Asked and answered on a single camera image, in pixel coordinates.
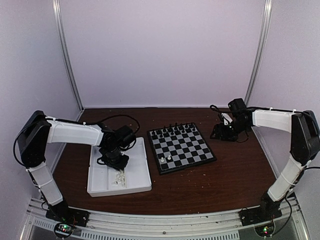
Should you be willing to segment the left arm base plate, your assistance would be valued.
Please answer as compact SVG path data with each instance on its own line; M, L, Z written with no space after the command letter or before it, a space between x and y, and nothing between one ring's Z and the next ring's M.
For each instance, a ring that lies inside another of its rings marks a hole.
M45 217L72 226L86 227L90 213L85 210L70 208L66 216L58 217L51 210L47 210Z

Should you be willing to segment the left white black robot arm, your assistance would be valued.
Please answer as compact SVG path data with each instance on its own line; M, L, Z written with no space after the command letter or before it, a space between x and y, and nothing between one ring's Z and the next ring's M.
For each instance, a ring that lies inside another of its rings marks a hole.
M67 222L72 218L72 211L47 165L48 146L77 144L96 147L100 154L97 158L99 165L123 171L130 159L125 152L135 146L137 132L128 125L112 129L103 120L92 123L72 121L36 110L16 135L12 152L15 160L29 173L49 210L61 222Z

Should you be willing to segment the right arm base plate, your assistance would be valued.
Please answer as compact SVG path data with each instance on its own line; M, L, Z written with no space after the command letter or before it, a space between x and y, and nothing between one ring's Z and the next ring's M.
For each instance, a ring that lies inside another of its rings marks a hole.
M243 208L238 212L238 214L242 226L255 225L271 221L272 219L276 219L282 216L282 212L280 210L276 210L273 213L262 213L260 207Z

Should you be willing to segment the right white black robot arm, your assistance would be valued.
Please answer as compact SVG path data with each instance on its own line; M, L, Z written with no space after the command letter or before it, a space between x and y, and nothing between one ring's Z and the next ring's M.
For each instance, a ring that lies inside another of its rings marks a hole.
M298 184L304 171L320 151L320 127L312 110L285 110L272 107L247 106L242 98L228 103L228 110L212 104L220 123L211 132L211 139L235 142L243 132L252 128L267 128L288 134L287 162L260 199L256 210L259 220L274 215L287 194Z

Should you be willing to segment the white plastic compartment tray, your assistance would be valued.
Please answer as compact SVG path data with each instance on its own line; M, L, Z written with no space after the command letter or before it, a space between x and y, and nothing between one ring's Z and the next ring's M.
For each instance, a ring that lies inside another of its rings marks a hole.
M91 148L86 188L91 197L133 194L152 189L143 137L136 138L129 150L122 151L117 163L106 165L106 159L97 146Z

